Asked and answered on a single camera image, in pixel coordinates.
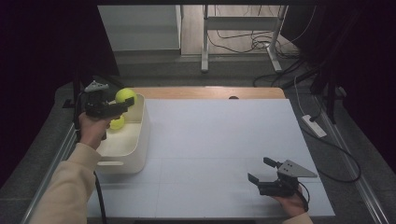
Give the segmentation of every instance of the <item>white plastic bin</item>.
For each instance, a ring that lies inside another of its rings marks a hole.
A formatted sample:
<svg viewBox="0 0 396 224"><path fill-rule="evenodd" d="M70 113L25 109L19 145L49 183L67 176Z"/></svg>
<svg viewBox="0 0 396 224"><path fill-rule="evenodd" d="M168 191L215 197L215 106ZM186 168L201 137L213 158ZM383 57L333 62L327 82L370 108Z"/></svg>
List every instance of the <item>white plastic bin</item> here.
<svg viewBox="0 0 396 224"><path fill-rule="evenodd" d="M134 174L143 169L149 147L149 114L143 95L123 114L125 125L107 129L107 139L97 149L102 155L96 171L102 174Z"/></svg>

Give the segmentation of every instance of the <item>sleeve cuff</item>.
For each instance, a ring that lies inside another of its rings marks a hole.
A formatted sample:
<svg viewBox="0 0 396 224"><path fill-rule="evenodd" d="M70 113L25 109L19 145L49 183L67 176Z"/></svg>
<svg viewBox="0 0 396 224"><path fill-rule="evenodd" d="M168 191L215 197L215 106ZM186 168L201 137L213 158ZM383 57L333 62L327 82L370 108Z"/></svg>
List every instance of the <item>sleeve cuff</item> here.
<svg viewBox="0 0 396 224"><path fill-rule="evenodd" d="M282 222L282 224L313 224L313 222L307 213L303 213Z"/></svg>
<svg viewBox="0 0 396 224"><path fill-rule="evenodd" d="M92 147L82 143L77 143L76 148L70 155L68 161L80 164L87 169L94 171L101 158L101 155Z"/></svg>

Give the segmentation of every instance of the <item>gray floor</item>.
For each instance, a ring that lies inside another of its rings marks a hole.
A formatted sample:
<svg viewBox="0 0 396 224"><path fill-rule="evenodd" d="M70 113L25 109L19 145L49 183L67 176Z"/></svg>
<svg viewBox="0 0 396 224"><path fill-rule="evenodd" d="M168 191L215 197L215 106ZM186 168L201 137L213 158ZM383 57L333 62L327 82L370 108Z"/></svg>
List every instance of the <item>gray floor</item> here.
<svg viewBox="0 0 396 224"><path fill-rule="evenodd" d="M152 56L136 58L135 56L118 56L121 77L115 79L130 87L150 86L240 86L251 87L254 77L272 75L273 68L266 55L247 57L229 57L223 55L210 56L209 73L201 74L198 56ZM281 60L284 67L294 60ZM302 66L296 72L286 75L280 81L293 80L296 75L305 71ZM258 86L269 86L272 78L261 79ZM318 105L309 92L312 78L297 85L300 105L305 114L316 115ZM297 91L294 87L285 90L290 99L297 118L302 116L298 104ZM64 140L71 125L72 109L62 108L64 101L72 97L71 85L67 84L56 92L56 102L43 125L40 133L31 145L25 158L15 170L8 182L0 189L0 223L19 223L32 201L52 158ZM347 147L361 164L364 178L380 201L389 223L396 223L396 176L386 165L370 141L357 127L342 107L342 101L336 102L334 110L337 121L333 128L341 133ZM317 122L329 132L326 119ZM303 123L301 127L308 130ZM350 178L342 154L328 145L304 133L305 141L312 154L316 166L339 178ZM333 142L331 135L324 138ZM361 197L356 184L341 184L322 176L324 187L328 193L335 217L314 218L316 223L375 223L371 217L366 201ZM101 223L90 219L90 223ZM139 220L136 223L152 223L154 221ZM265 223L279 223L280 220L267 220ZM111 220L110 223L129 223L127 220ZM161 221L161 223L212 223L212 221ZM213 221L213 223L253 223L253 221Z"/></svg>

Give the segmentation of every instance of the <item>person's left hand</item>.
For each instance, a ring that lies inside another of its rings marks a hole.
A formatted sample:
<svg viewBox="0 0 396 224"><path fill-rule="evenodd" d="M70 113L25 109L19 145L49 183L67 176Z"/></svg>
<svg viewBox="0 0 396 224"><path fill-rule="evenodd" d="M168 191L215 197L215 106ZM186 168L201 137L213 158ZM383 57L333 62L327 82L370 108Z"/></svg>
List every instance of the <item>person's left hand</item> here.
<svg viewBox="0 0 396 224"><path fill-rule="evenodd" d="M78 116L79 124L81 128L81 139L80 143L85 144L93 149L99 148L102 137L106 132L106 128L109 127L110 121L118 119L120 116L115 116L107 119L95 119L82 113Z"/></svg>

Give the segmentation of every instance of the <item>tennis ball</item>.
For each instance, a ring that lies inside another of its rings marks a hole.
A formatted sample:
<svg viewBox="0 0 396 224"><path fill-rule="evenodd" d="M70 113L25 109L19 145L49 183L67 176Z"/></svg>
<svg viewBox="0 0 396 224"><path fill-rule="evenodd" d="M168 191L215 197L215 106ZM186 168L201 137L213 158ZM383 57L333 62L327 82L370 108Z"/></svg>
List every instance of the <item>tennis ball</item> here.
<svg viewBox="0 0 396 224"><path fill-rule="evenodd" d="M116 93L116 103L123 103L125 102L126 99L131 97L134 97L134 103L136 104L137 95L133 90L129 88L124 88L122 90L119 90Z"/></svg>
<svg viewBox="0 0 396 224"><path fill-rule="evenodd" d="M125 124L125 118L123 115L121 115L119 119L113 119L110 121L110 129L118 130L122 128L124 124Z"/></svg>

